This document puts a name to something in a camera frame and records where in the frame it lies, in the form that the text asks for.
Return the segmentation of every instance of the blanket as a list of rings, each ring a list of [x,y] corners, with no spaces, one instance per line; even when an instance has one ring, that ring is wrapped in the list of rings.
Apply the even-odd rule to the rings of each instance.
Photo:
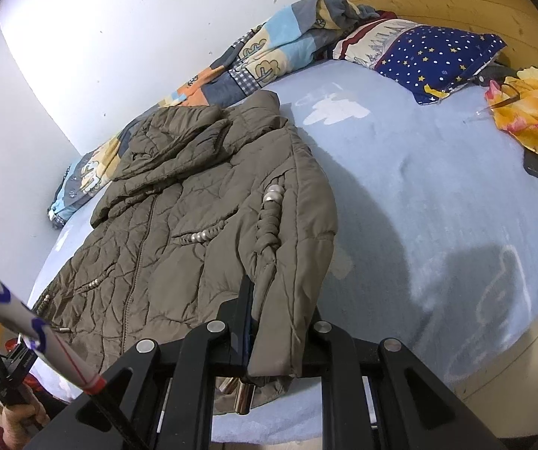
[[[48,210],[53,225],[62,227],[111,180],[134,127],[157,109],[234,105],[276,78],[311,64],[327,46],[360,23],[376,18],[379,15],[370,6],[357,6],[348,0],[300,0],[282,8],[118,135],[72,164]]]

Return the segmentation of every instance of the red stripe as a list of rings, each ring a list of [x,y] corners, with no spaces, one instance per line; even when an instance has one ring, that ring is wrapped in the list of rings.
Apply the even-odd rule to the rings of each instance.
[[[85,380],[85,377],[84,375],[81,373],[81,371],[78,369],[78,366],[75,365],[75,362],[73,362],[73,359],[69,356],[69,352],[67,352],[67,350],[65,349],[64,345],[63,345],[63,342],[61,341],[60,338],[57,337],[57,334],[52,332],[54,334],[54,337],[57,339],[57,341],[59,342],[59,344],[61,345],[61,348],[63,349],[63,352],[65,353],[65,355],[67,356],[67,359],[69,359],[69,362],[71,362],[71,365],[73,365],[73,368],[77,371],[77,373],[79,374],[79,377],[81,377],[82,381],[84,381],[84,387],[88,385],[88,382],[86,382]]]
[[[358,33],[356,33],[354,36],[346,39],[344,42],[342,42],[342,52],[340,53],[340,58],[346,54],[346,51],[348,50],[348,46],[353,44],[358,44],[358,42],[367,35],[367,32],[370,30],[373,30],[375,27],[377,27],[379,24],[387,21],[392,20],[391,18],[382,18],[380,20],[376,20],[375,22],[371,22],[370,24],[367,24],[365,27],[361,28]]]
[[[106,380],[104,380],[99,375],[96,377],[96,383],[90,389],[84,389],[85,394],[98,394],[106,386]]]

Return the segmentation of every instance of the jacket zipper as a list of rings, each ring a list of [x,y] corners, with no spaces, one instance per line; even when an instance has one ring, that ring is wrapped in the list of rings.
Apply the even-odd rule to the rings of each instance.
[[[133,276],[133,282],[132,287],[129,290],[129,296],[127,296],[127,300],[125,302],[125,306],[123,307],[123,319],[121,320],[121,354],[125,353],[125,340],[127,338],[127,311],[129,310],[129,304],[132,300],[133,291],[136,288],[136,282],[138,282],[138,274],[140,273],[140,261],[142,257],[142,251],[144,250],[144,244],[146,243],[146,240],[148,238],[148,235],[150,235],[150,225],[153,220],[154,216],[154,206],[156,205],[157,199],[159,199],[159,195],[156,195],[153,199],[153,204],[150,207],[150,214],[148,215],[148,223],[146,225],[146,234],[144,235],[144,238],[142,239],[142,246],[140,247],[140,251],[138,252],[138,259],[136,260],[136,270]]]

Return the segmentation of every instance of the bed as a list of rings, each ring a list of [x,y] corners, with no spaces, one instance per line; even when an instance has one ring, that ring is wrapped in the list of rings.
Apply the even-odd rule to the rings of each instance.
[[[269,86],[328,176],[339,232],[319,298],[352,336],[396,336],[447,384],[510,347],[538,315],[538,179],[522,147],[478,118],[484,89],[417,105],[391,79],[325,61]],[[96,201],[61,231],[34,303],[91,231]],[[79,390],[38,360],[55,395]],[[215,416],[213,440],[277,443],[321,434],[318,380],[248,416]]]

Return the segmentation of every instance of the navy star-print pillowcase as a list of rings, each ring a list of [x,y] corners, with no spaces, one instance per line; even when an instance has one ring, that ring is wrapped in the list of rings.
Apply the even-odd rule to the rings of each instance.
[[[341,40],[334,59],[346,59],[393,79],[420,105],[445,98],[480,72],[506,44],[476,34],[402,19],[381,19]]]

